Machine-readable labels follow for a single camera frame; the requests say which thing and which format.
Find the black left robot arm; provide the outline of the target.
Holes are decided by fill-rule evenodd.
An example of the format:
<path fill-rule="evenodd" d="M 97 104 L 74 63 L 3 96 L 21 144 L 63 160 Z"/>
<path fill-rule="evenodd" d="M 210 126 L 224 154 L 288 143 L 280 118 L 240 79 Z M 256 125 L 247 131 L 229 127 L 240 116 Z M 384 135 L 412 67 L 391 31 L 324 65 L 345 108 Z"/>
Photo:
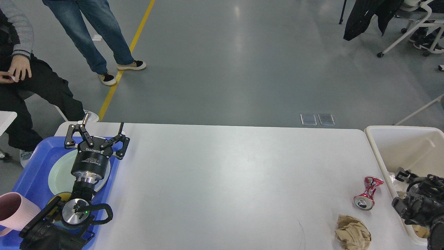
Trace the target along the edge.
<path fill-rule="evenodd" d="M 88 115 L 71 124 L 65 137 L 65 149 L 76 152 L 71 175 L 72 191 L 67 199 L 56 195 L 19 233 L 21 250 L 81 250 L 94 237 L 92 226 L 113 219 L 111 206 L 94 204 L 97 185 L 106 184 L 112 157 L 123 159 L 130 142 L 120 123 L 118 133 L 111 138 L 92 136 L 87 132 Z"/>

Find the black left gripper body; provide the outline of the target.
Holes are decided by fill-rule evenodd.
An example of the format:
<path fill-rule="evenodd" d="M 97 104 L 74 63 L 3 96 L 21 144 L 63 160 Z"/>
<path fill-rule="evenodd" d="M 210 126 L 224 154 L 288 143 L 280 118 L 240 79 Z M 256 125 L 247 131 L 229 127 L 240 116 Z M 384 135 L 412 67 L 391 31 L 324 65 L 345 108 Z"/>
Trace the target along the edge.
<path fill-rule="evenodd" d="M 77 149 L 77 156 L 71 170 L 71 174 L 78 177 L 76 182 L 96 184 L 104 177 L 110 158 L 102 155 L 99 149 L 89 148 L 87 142 L 71 147 Z"/>

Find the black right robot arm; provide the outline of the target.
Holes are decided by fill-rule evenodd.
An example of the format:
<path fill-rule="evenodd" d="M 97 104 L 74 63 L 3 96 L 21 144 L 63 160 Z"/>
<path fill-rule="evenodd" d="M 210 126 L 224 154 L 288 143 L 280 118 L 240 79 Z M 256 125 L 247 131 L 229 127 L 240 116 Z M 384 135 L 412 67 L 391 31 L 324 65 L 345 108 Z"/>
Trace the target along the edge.
<path fill-rule="evenodd" d="M 392 206 L 406 225 L 429 229 L 428 250 L 444 247 L 444 179 L 433 174 L 419 177 L 410 170 L 398 169 L 395 179 L 406 182 L 405 198 L 395 197 Z"/>

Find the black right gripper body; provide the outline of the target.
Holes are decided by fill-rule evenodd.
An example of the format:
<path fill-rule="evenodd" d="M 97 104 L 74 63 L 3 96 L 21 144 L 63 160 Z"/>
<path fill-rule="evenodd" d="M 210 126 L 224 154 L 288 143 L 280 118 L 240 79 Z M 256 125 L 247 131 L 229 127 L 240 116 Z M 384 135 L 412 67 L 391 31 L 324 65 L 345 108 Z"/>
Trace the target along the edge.
<path fill-rule="evenodd" d="M 423 182 L 424 178 L 415 178 L 409 183 L 409 186 L 406 190 L 406 195 L 422 195 L 423 191 L 420 189 L 420 184 Z"/>

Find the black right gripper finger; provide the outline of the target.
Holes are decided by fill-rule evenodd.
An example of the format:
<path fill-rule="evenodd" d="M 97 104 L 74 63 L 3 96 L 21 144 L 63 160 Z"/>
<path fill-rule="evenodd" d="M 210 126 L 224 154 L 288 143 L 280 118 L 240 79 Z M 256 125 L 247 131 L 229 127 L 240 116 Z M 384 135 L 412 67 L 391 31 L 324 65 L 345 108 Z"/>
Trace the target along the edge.
<path fill-rule="evenodd" d="M 398 173 L 395 175 L 395 179 L 400 182 L 412 183 L 418 175 L 411 172 L 410 169 L 403 169 L 402 167 L 398 168 Z"/>

